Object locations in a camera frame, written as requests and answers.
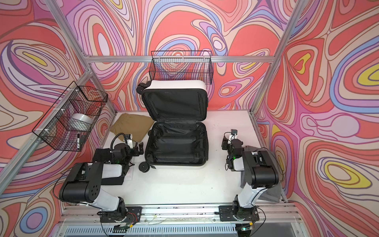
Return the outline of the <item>black garment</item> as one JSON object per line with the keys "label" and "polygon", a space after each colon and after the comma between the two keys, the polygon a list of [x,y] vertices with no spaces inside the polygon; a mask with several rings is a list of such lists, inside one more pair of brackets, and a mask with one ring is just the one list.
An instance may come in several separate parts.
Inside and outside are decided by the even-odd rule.
{"label": "black garment", "polygon": [[126,152],[110,149],[96,149],[92,158],[93,163],[103,163],[101,185],[122,185],[129,171],[129,161]]}

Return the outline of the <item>grey fluffy towel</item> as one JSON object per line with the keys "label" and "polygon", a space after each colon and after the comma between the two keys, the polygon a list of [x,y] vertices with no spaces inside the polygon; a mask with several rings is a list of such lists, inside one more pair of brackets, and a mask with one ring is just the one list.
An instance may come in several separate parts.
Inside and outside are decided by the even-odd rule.
{"label": "grey fluffy towel", "polygon": [[242,164],[242,191],[237,200],[241,207],[252,207],[264,192],[280,184],[283,171],[273,152],[265,148],[244,147]]}

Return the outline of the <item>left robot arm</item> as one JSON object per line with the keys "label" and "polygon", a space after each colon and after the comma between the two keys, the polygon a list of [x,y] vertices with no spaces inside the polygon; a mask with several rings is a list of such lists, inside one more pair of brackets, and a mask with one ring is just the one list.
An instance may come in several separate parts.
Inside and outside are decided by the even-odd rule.
{"label": "left robot arm", "polygon": [[123,198],[103,187],[122,185],[133,166],[132,158],[143,153],[143,144],[139,143],[133,148],[119,143],[112,148],[96,149],[91,162],[73,166],[59,191],[59,199],[97,208],[101,223],[138,223],[142,208],[126,207]]}

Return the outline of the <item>black and white suitcase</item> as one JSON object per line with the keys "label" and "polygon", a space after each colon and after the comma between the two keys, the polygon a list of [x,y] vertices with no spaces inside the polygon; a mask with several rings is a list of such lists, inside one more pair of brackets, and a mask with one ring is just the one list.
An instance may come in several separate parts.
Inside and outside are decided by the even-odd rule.
{"label": "black and white suitcase", "polygon": [[137,93],[155,121],[148,132],[145,162],[158,168],[201,167],[208,161],[208,95],[199,80],[140,83]]}

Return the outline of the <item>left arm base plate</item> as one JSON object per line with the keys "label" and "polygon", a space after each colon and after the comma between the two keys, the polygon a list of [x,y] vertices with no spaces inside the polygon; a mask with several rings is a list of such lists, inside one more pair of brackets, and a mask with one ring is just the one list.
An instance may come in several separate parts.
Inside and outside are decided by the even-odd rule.
{"label": "left arm base plate", "polygon": [[101,223],[127,223],[135,224],[140,222],[142,215],[141,206],[127,206],[124,210],[117,209],[112,212],[99,211]]}

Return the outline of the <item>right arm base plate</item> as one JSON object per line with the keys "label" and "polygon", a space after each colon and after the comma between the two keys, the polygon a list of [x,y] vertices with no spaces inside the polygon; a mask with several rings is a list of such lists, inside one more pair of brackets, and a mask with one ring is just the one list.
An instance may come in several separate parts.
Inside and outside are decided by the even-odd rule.
{"label": "right arm base plate", "polygon": [[260,220],[257,208],[255,206],[251,208],[242,208],[233,205],[220,205],[218,208],[219,210],[216,214],[219,215],[222,222],[250,221],[255,223]]}

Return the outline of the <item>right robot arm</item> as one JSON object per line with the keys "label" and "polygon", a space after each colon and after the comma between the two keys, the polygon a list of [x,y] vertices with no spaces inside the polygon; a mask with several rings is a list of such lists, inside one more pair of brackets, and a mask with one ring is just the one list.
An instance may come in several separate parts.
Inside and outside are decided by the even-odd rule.
{"label": "right robot arm", "polygon": [[236,195],[230,209],[219,207],[220,218],[245,221],[258,218],[256,201],[268,189],[279,184],[279,172],[268,151],[244,146],[239,139],[223,138],[222,149],[228,152],[225,169],[241,174],[242,191]]}

